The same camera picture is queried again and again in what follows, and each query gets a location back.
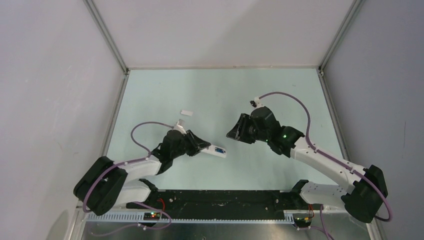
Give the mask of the white battery cover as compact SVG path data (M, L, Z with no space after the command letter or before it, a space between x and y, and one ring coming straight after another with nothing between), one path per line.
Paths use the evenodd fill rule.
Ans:
M188 117L192 117L193 116L193 112L192 111L185 110L185 109L182 109L180 111L180 114L183 115L183 116L188 116Z

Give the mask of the blue AAA battery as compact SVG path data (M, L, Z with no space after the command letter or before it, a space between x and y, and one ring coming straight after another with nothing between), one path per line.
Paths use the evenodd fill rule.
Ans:
M224 149L222 149L222 148L218 148L218 147L216 147L216 148L215 148L215 151L216 151L217 153L221 153L221 154L224 154L224 153L225 153L225 150L224 150Z

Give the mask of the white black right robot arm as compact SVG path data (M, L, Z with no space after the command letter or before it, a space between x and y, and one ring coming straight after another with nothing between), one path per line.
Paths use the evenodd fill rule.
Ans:
M379 167L364 167L323 152L301 131L280 125L266 106L255 108L251 114L242 113L226 137L246 144L265 142L277 155L305 163L336 183L319 185L299 181L300 189L290 196L291 204L297 209L304 209L309 204L335 206L369 224L378 218L377 213L388 196L385 177Z

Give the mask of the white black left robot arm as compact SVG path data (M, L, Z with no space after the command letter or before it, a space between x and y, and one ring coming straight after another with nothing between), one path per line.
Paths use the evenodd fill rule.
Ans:
M170 130L146 157L120 163L114 163L107 156L99 157L76 184L73 194L82 201L86 212L97 216L130 202L153 208L158 194L151 190L151 184L141 179L162 174L173 165L174 159L183 155L193 157L211 146L191 130L186 133Z

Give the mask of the white remote control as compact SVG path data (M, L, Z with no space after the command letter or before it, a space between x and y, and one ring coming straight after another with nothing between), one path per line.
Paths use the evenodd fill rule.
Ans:
M216 152L215 148L221 148L221 149L225 150L225 153ZM205 154L212 155L212 156L220 157L220 158L223 158L223 159L225 159L227 157L226 149L223 148L223 147L216 146L216 145L210 145L210 146L202 149L201 152L205 153Z

